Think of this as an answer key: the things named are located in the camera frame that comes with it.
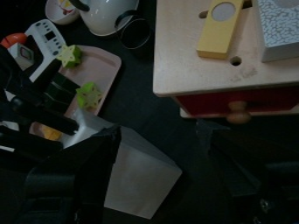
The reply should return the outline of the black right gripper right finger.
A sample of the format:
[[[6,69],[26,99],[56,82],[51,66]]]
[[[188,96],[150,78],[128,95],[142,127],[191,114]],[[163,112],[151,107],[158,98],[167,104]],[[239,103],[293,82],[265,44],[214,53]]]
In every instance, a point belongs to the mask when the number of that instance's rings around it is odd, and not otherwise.
[[[299,152],[196,121],[234,224],[299,224]]]

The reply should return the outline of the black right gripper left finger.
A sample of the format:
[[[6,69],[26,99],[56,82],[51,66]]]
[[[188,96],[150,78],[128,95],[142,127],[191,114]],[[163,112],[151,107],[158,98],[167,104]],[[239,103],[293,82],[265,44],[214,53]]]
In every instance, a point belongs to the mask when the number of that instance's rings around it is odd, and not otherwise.
[[[120,127],[104,128],[34,167],[14,224],[102,224],[120,140]]]

